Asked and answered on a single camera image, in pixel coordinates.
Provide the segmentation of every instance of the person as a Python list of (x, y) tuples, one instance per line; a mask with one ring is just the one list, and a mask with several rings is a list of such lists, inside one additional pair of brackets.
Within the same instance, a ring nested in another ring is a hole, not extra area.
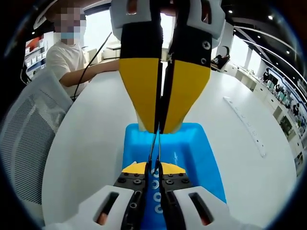
[(298, 115), (298, 108), (299, 108), (299, 103), (297, 103), (296, 105), (293, 105), (293, 114), (294, 114), (294, 116)]
[(221, 56), (220, 54), (211, 60), (211, 66), (221, 69), (227, 61), (230, 59), (229, 48), (227, 46), (223, 46), (226, 48), (226, 55)]
[[(81, 8), (61, 7), (51, 21), (60, 38), (47, 52), (46, 67), (54, 73), (67, 94), (73, 97), (85, 67), (85, 57), (80, 46), (86, 28), (85, 14)], [(96, 74), (118, 69), (119, 60), (89, 67), (82, 77), (76, 96)]]
[(269, 68), (267, 68), (262, 76), (261, 79), (263, 82), (267, 83), (269, 80)]

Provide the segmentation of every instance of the white office chair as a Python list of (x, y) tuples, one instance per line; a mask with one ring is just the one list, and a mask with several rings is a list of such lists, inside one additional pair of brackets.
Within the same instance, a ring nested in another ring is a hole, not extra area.
[(41, 190), (49, 149), (72, 105), (53, 73), (37, 73), (2, 121), (0, 156), (18, 198), (39, 226), (44, 226)]

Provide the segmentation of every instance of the blue plastic tray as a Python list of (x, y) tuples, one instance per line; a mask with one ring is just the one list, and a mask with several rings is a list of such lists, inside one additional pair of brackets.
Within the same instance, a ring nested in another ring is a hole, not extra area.
[[(140, 132), (138, 124), (128, 125), (125, 135), (123, 168), (134, 161), (137, 163), (148, 161), (150, 147), (154, 135)], [(207, 136), (201, 125), (183, 123), (175, 134), (162, 134), (161, 161), (184, 168), (194, 186), (203, 186), (217, 198), (226, 203), (223, 183)], [(158, 154), (158, 138), (153, 150), (153, 166)], [(152, 189), (152, 180), (159, 180), (149, 175), (146, 209), (142, 222), (142, 229), (165, 230), (163, 214), (157, 213), (155, 208), (160, 202), (154, 201), (154, 194), (159, 188)]]

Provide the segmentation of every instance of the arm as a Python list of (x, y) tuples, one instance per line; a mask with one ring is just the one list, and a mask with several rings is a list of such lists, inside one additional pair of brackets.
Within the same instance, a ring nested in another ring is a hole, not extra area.
[[(49, 68), (54, 73), (59, 82), (66, 87), (77, 85), (84, 71), (84, 69), (70, 71), (70, 68), (68, 67), (61, 53), (58, 50), (52, 48), (47, 52), (46, 55), (46, 67)], [(84, 83), (92, 79), (98, 73), (115, 71), (118, 69), (119, 60), (91, 66), (84, 73), (80, 83)]]
[[(119, 60), (110, 61), (106, 63), (97, 64), (89, 67), (84, 73), (80, 83), (84, 83), (92, 79), (96, 74), (102, 72), (116, 71), (119, 69)], [(84, 69), (80, 69), (73, 72), (68, 72), (63, 75), (59, 80), (60, 83), (66, 87), (77, 85), (84, 72)]]

